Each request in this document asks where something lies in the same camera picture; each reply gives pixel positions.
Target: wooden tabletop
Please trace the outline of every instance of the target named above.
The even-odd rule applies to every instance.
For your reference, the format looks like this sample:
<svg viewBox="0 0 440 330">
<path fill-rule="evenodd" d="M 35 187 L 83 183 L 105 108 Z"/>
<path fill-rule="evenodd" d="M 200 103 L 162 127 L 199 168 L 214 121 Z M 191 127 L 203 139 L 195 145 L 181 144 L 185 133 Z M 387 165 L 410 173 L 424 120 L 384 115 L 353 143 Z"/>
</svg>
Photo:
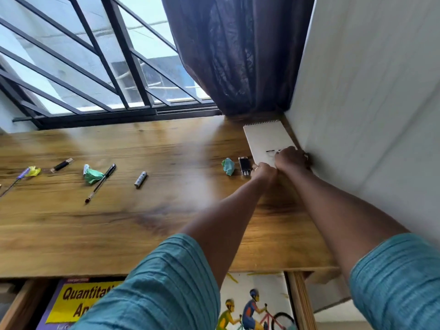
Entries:
<svg viewBox="0 0 440 330">
<path fill-rule="evenodd" d="M 226 176 L 221 162 L 251 155 L 248 122 L 213 116 L 0 135 L 0 191 L 27 166 L 75 160 L 0 198 L 0 277 L 129 273 L 197 211 L 246 182 Z M 101 172 L 118 166 L 87 205 L 85 163 Z M 149 177 L 136 189 L 142 171 Z M 277 184 L 260 200 L 231 271 L 335 266 L 298 199 Z"/>
</svg>

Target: person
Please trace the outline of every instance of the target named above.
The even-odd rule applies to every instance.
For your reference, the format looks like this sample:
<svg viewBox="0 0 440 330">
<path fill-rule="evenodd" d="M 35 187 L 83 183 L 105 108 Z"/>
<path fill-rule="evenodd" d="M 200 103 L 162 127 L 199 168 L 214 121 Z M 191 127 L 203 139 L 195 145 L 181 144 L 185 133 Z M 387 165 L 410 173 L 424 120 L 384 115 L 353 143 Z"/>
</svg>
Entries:
<svg viewBox="0 0 440 330">
<path fill-rule="evenodd" d="M 275 154 L 277 168 L 255 166 L 249 182 L 163 241 L 72 330 L 214 329 L 223 279 L 278 171 L 293 183 L 372 327 L 437 330 L 440 253 L 373 205 L 318 178 L 306 163 L 304 152 L 289 147 Z"/>
<path fill-rule="evenodd" d="M 219 320 L 217 322 L 216 330 L 225 330 L 226 326 L 229 323 L 234 325 L 240 322 L 240 319 L 233 319 L 231 315 L 231 313 L 233 313 L 235 309 L 234 299 L 227 299 L 225 304 L 226 304 L 226 310 L 221 313 Z"/>
<path fill-rule="evenodd" d="M 252 288 L 249 294 L 252 299 L 249 300 L 249 302 L 245 305 L 245 308 L 243 309 L 243 328 L 245 328 L 245 330 L 267 330 L 267 323 L 265 323 L 266 328 L 264 328 L 260 323 L 255 322 L 252 317 L 254 311 L 256 311 L 258 314 L 261 314 L 262 312 L 267 311 L 267 307 L 265 306 L 263 309 L 259 309 L 257 307 L 256 302 L 260 301 L 260 293 L 256 288 Z"/>
</svg>

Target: bicycle wheel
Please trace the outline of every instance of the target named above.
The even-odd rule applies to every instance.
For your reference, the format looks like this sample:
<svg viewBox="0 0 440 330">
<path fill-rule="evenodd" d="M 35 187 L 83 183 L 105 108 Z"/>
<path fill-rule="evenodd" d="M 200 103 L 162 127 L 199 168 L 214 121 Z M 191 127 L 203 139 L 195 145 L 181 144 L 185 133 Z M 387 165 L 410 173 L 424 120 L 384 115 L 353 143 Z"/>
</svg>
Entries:
<svg viewBox="0 0 440 330">
<path fill-rule="evenodd" d="M 276 313 L 272 319 L 272 330 L 297 330 L 295 320 L 287 313 Z"/>
</svg>

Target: person's left hand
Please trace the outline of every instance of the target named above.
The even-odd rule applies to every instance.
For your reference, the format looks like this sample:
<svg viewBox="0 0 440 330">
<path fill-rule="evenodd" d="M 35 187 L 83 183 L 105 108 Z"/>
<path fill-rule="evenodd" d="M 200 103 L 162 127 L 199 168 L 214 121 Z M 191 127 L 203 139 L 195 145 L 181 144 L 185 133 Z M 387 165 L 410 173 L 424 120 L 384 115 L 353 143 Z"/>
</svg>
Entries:
<svg viewBox="0 0 440 330">
<path fill-rule="evenodd" d="M 268 182 L 269 185 L 273 184 L 276 181 L 278 170 L 271 167 L 267 163 L 260 162 L 258 165 L 253 165 L 252 168 L 253 170 L 250 174 L 252 178 L 263 178 Z"/>
</svg>

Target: hand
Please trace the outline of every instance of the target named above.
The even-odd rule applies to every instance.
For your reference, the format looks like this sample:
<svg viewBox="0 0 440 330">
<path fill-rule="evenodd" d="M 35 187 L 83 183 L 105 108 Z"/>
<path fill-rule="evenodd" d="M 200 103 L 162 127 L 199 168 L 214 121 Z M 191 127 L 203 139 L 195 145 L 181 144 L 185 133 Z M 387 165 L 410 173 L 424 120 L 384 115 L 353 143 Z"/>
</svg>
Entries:
<svg viewBox="0 0 440 330">
<path fill-rule="evenodd" d="M 252 179 L 264 179 L 268 182 L 268 185 L 271 185 L 276 181 L 278 170 L 267 163 L 260 162 L 259 165 L 253 165 L 252 168 L 253 171 L 250 174 Z"/>
<path fill-rule="evenodd" d="M 286 172 L 289 168 L 308 168 L 310 164 L 304 151 L 290 146 L 275 154 L 275 166 Z"/>
</svg>

